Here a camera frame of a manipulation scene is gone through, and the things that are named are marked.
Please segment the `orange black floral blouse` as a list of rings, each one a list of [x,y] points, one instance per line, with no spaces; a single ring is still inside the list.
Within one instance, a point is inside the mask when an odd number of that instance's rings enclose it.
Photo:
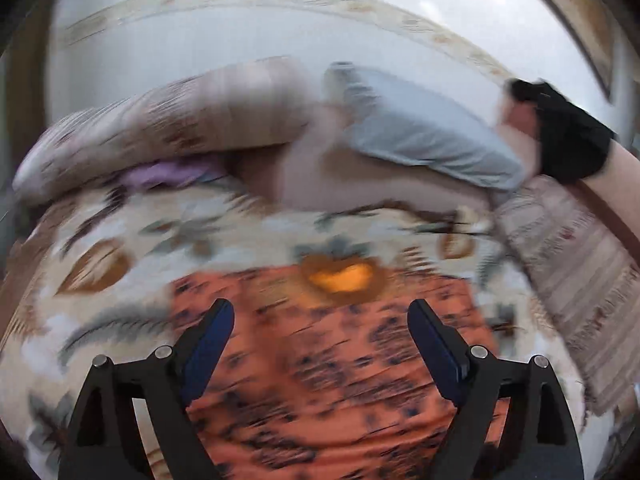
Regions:
[[[409,334],[409,304],[494,342],[465,280],[372,258],[187,275],[171,287],[176,329],[219,298],[233,333],[189,414],[226,479],[421,477],[454,408]]]

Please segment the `striped beige folded quilt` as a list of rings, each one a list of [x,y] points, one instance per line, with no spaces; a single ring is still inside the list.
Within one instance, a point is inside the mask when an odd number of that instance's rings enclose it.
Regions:
[[[639,379],[639,266],[555,180],[526,182],[495,212],[586,383],[590,411],[614,408]]]

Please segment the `cream leaf pattern blanket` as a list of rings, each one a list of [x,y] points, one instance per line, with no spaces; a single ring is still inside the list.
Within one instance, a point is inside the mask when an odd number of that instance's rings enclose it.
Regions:
[[[89,188],[60,200],[16,245],[1,287],[1,419],[40,479],[58,474],[92,359],[137,361],[182,330],[171,287],[196,272],[292,266],[307,256],[372,258],[462,278],[510,360],[548,356],[577,427],[582,378],[526,274],[469,211],[379,203],[292,211],[219,185],[132,194]]]

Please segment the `purple cloth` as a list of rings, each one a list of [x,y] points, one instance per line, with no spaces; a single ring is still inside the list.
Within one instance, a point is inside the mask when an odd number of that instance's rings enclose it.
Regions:
[[[118,177],[129,191],[145,192],[152,188],[186,188],[228,176],[226,163],[216,155],[163,159],[124,170]]]

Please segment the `black garment on headboard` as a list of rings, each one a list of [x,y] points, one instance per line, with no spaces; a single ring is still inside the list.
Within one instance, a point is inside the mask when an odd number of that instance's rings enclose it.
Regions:
[[[573,184],[600,172],[615,133],[570,102],[548,82],[511,79],[506,123],[538,144],[539,172]]]

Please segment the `brown bed sheet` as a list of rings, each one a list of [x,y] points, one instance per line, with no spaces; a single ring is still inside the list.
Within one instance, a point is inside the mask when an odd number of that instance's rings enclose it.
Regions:
[[[230,172],[248,192],[296,210],[342,212],[390,200],[442,214],[460,206],[488,210],[498,200],[484,188],[431,169],[355,152],[342,139],[348,124],[341,107],[318,103],[294,142],[237,151],[230,156]]]

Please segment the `grey pillow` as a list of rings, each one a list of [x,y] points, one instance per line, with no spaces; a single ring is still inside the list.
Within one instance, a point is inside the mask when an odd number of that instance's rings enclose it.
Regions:
[[[349,62],[331,64],[324,80],[352,118],[346,142],[363,155],[425,167],[496,192],[511,192],[525,179],[506,141],[446,96]]]

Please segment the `striped beige rolled quilt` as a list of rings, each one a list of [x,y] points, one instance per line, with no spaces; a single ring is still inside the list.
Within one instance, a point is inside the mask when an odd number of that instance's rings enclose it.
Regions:
[[[12,188],[38,206],[154,160],[290,143],[316,101],[294,58],[227,65],[60,119],[27,153]]]

